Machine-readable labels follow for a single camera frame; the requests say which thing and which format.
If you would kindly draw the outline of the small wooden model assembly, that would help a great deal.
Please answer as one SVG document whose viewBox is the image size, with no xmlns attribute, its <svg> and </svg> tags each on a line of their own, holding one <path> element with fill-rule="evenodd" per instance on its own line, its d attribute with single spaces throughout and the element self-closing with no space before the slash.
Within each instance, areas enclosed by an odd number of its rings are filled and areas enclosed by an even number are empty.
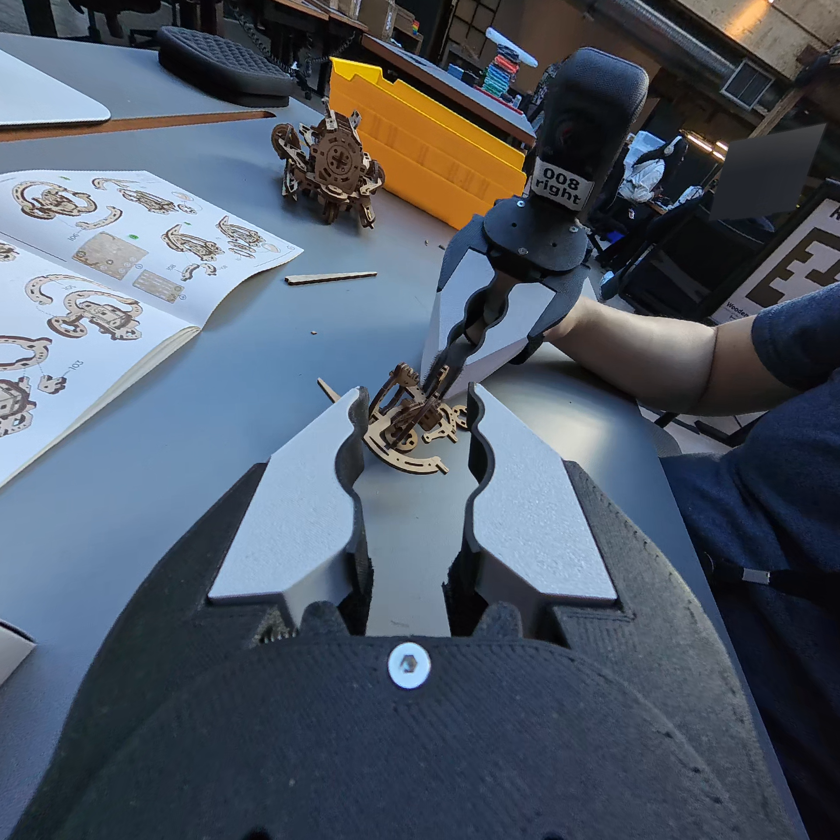
<svg viewBox="0 0 840 840">
<path fill-rule="evenodd" d="M 350 419 L 373 455 L 407 474 L 448 472 L 440 457 L 423 457 L 415 451 L 419 443 L 427 445 L 439 438 L 457 443 L 457 430 L 467 428 L 466 406 L 451 407 L 440 395 L 448 371 L 444 366 L 433 378 L 430 395 L 420 386 L 418 373 L 406 363 L 391 371 L 372 402 L 367 402 L 366 390 L 360 389 L 361 402 L 350 409 Z"/>
</svg>

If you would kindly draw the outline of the white instruction booklet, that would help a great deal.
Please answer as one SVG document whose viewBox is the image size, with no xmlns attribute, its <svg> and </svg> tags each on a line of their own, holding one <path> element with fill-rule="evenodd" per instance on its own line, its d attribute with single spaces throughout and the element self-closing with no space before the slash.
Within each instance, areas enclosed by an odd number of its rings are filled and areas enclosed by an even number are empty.
<svg viewBox="0 0 840 840">
<path fill-rule="evenodd" d="M 147 171 L 1 176 L 6 484 L 302 249 Z"/>
</svg>

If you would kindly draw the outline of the white cardboard box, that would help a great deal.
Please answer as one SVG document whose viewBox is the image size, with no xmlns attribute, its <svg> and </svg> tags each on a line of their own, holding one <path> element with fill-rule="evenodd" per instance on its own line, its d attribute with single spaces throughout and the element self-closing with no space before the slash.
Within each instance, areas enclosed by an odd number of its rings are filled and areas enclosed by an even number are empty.
<svg viewBox="0 0 840 840">
<path fill-rule="evenodd" d="M 0 683 L 13 674 L 15 669 L 36 648 L 36 641 L 15 626 L 1 621 Z"/>
</svg>

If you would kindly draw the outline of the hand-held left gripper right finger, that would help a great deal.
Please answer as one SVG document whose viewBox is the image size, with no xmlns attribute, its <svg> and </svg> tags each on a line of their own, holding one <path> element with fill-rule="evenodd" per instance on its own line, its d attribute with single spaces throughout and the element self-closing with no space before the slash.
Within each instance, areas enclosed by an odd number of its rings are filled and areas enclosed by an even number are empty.
<svg viewBox="0 0 840 840">
<path fill-rule="evenodd" d="M 461 551 L 445 583 L 450 632 L 513 604 L 527 636 L 552 636 L 552 606 L 613 608 L 617 594 L 561 456 L 482 385 L 468 389 L 469 470 Z"/>
</svg>

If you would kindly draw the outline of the person's right forearm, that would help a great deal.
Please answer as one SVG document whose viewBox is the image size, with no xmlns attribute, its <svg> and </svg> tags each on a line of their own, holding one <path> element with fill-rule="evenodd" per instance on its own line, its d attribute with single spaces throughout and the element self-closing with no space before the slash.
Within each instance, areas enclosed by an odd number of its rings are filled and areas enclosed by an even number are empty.
<svg viewBox="0 0 840 840">
<path fill-rule="evenodd" d="M 799 393 L 760 361 L 753 321 L 709 327 L 643 317 L 582 297 L 543 336 L 649 408 L 726 416 L 768 411 Z"/>
</svg>

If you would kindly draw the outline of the thin wooden stick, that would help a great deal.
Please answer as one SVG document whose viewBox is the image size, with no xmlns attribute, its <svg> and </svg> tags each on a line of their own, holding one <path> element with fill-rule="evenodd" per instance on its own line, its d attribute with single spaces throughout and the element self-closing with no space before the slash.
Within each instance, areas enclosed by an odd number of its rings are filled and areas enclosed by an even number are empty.
<svg viewBox="0 0 840 840">
<path fill-rule="evenodd" d="M 358 270 L 358 271 L 331 271 L 319 274 L 306 275 L 288 275 L 285 281 L 289 286 L 306 286 L 312 284 L 320 284 L 324 282 L 334 282 L 341 280 L 355 280 L 367 277 L 376 277 L 375 270 Z"/>
</svg>

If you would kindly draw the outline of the black office chair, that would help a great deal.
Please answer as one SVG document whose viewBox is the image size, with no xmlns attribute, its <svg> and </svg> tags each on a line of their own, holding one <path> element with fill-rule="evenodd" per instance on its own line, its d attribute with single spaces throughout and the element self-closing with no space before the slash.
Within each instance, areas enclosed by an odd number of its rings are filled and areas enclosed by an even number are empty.
<svg viewBox="0 0 840 840">
<path fill-rule="evenodd" d="M 711 193 L 688 201 L 671 213 L 662 233 L 647 231 L 627 265 L 603 279 L 600 299 L 619 297 L 651 316 L 695 316 L 727 266 L 721 236 L 709 220 L 712 201 Z"/>
</svg>

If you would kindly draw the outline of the black mesh cushion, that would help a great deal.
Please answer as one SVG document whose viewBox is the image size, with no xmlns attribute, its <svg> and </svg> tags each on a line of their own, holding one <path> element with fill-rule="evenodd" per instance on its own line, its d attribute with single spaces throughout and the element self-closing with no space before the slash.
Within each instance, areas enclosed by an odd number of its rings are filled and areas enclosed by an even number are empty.
<svg viewBox="0 0 840 840">
<path fill-rule="evenodd" d="M 297 83 L 267 58 L 234 41 L 195 30 L 161 27 L 163 68 L 218 99 L 246 107 L 286 107 Z"/>
</svg>

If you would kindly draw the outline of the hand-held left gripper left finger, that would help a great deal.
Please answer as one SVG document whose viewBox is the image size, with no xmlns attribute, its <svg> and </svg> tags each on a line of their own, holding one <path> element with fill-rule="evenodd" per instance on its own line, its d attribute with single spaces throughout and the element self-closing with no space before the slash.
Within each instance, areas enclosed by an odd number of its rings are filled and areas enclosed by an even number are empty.
<svg viewBox="0 0 840 840">
<path fill-rule="evenodd" d="M 289 628 L 313 602 L 344 603 L 352 632 L 364 632 L 373 572 L 353 485 L 368 410 L 354 387 L 270 457 L 210 602 L 273 603 Z"/>
</svg>

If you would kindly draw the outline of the yellow plastic bin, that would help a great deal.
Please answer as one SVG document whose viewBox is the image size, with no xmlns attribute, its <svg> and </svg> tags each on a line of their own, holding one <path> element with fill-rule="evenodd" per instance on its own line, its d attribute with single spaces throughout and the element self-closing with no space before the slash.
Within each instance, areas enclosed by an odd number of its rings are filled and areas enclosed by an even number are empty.
<svg viewBox="0 0 840 840">
<path fill-rule="evenodd" d="M 330 107 L 361 115 L 364 151 L 385 189 L 453 228 L 522 193 L 524 154 L 378 66 L 332 58 Z"/>
</svg>

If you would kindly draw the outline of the colourful stacked trays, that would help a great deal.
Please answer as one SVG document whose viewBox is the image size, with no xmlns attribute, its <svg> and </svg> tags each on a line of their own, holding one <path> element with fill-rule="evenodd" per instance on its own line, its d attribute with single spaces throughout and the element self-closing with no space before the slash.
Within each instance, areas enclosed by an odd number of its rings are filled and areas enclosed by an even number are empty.
<svg viewBox="0 0 840 840">
<path fill-rule="evenodd" d="M 497 55 L 484 71 L 480 89 L 492 97 L 502 99 L 516 79 L 521 64 L 537 67 L 538 60 L 507 37 L 488 27 L 486 37 L 497 46 Z"/>
</svg>

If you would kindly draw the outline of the person in blue shirt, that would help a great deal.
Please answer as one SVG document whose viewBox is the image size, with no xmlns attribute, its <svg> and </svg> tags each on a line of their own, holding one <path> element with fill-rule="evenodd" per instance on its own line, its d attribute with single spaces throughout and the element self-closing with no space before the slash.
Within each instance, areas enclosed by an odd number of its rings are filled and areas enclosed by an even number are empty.
<svg viewBox="0 0 840 840">
<path fill-rule="evenodd" d="M 798 391 L 725 455 L 665 458 L 700 557 L 756 571 L 838 572 L 839 290 L 762 311 L 752 345 Z M 717 603 L 811 838 L 839 834 L 838 594 L 822 607 L 768 585 Z"/>
</svg>

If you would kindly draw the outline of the silver laptop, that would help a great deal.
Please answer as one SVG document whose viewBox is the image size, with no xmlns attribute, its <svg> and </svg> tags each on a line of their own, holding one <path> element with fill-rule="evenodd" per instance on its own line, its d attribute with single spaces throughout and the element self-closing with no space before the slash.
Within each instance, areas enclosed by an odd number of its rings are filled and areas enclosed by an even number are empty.
<svg viewBox="0 0 840 840">
<path fill-rule="evenodd" d="M 110 118 L 99 101 L 1 51 L 2 128 L 104 123 Z"/>
</svg>

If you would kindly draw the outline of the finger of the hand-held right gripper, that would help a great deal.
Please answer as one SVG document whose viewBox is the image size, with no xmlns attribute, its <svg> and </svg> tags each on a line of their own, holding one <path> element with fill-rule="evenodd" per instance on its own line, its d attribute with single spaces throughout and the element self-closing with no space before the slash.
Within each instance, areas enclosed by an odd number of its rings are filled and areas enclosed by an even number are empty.
<svg viewBox="0 0 840 840">
<path fill-rule="evenodd" d="M 502 334 L 504 323 L 490 329 L 479 348 L 459 339 L 449 345 L 449 334 L 459 328 L 466 318 L 468 300 L 486 289 L 493 281 L 495 270 L 485 255 L 467 250 L 447 284 L 434 300 L 432 316 L 423 347 L 422 386 L 428 389 L 438 383 L 439 368 L 448 367 L 446 377 L 438 388 L 439 394 L 458 394 L 468 382 L 479 382 L 509 360 L 509 338 Z"/>
<path fill-rule="evenodd" d="M 528 343 L 530 329 L 553 298 L 554 291 L 539 283 L 513 286 L 506 313 L 488 328 L 480 345 L 458 336 L 447 347 L 444 364 L 449 370 L 443 394 L 453 396 L 464 392 L 468 383 L 482 382 L 518 355 Z"/>
</svg>

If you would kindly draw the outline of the black white marker sign board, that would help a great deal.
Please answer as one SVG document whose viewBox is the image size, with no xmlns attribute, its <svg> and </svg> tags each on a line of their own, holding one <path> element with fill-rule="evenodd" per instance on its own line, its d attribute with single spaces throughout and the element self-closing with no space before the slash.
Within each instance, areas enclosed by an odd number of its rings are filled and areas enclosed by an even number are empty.
<svg viewBox="0 0 840 840">
<path fill-rule="evenodd" d="M 839 276 L 839 204 L 826 198 L 710 315 L 714 324 L 827 287 Z"/>
</svg>

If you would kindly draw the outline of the finished round wooden model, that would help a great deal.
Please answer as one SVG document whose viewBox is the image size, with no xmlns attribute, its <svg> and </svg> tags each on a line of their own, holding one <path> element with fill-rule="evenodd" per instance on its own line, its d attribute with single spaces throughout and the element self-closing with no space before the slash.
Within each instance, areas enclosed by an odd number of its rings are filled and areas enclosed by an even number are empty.
<svg viewBox="0 0 840 840">
<path fill-rule="evenodd" d="M 331 110 L 329 98 L 322 103 L 325 112 L 318 125 L 301 124 L 295 131 L 291 124 L 281 123 L 271 132 L 272 147 L 286 161 L 281 193 L 293 198 L 315 195 L 327 224 L 340 211 L 353 209 L 362 226 L 372 228 L 371 196 L 384 185 L 384 170 L 363 150 L 356 131 L 360 113 L 353 111 L 347 117 Z"/>
</svg>

